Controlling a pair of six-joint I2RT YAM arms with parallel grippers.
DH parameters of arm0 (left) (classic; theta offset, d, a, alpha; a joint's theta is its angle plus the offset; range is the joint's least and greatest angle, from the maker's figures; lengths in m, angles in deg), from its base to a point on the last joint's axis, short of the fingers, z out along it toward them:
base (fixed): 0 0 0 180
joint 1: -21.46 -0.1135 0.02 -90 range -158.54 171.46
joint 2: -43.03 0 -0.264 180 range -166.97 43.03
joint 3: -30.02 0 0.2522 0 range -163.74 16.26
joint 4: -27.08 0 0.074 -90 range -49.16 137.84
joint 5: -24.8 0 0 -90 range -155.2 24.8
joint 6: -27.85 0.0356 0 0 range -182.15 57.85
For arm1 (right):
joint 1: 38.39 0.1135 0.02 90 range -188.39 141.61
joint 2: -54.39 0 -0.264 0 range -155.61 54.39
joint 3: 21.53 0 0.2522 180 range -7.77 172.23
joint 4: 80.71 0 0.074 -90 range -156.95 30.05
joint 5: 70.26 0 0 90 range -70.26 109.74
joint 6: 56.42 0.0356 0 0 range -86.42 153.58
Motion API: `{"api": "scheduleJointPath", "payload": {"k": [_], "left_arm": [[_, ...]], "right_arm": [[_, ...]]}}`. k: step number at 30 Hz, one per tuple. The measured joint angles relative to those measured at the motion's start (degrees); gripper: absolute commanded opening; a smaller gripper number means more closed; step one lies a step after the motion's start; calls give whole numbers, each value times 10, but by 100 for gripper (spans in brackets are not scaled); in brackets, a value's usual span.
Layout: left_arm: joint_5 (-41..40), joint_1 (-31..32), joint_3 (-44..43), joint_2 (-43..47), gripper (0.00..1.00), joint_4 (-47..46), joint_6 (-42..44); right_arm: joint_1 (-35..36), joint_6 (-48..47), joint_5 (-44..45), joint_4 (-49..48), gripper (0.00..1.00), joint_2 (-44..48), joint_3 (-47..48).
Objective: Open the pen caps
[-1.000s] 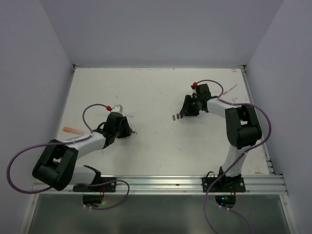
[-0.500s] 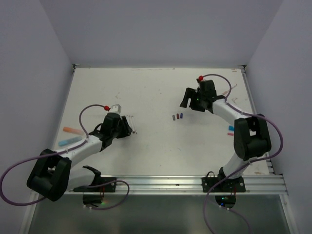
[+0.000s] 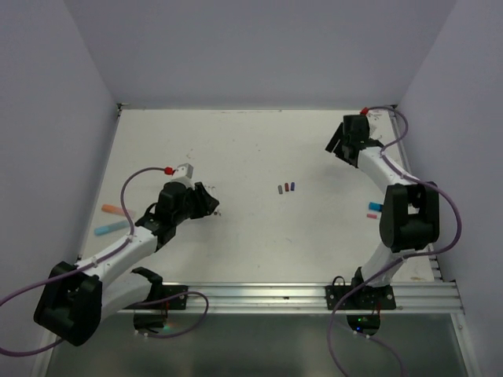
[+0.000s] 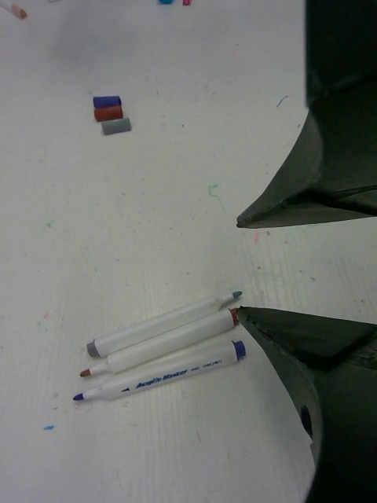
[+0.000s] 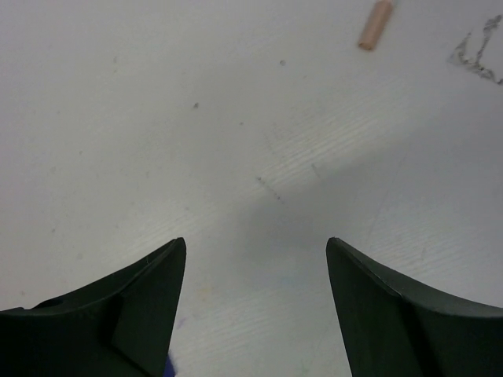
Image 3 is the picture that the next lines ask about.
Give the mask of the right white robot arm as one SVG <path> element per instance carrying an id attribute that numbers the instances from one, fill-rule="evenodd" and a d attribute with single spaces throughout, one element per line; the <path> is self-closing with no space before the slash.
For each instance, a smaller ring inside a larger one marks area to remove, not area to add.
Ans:
<path id="1" fill-rule="evenodd" d="M 431 182 L 420 183 L 370 137 L 368 118 L 345 115 L 325 147 L 343 162 L 365 173 L 384 194 L 380 209 L 380 243 L 371 258 L 357 269 L 350 298 L 359 308 L 378 299 L 402 264 L 439 238 L 439 194 Z"/>

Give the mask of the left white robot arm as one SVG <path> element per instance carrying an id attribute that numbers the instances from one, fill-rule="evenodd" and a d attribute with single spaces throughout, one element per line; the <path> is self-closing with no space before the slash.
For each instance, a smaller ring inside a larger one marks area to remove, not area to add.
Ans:
<path id="1" fill-rule="evenodd" d="M 166 183 L 131 234 L 92 258 L 52 268 L 34 312 L 35 323 L 81 346 L 105 318 L 121 309 L 183 308 L 187 287 L 168 290 L 161 275 L 138 263 L 170 242 L 185 220 L 211 216 L 218 205 L 214 193 L 200 182 L 192 187 Z"/>

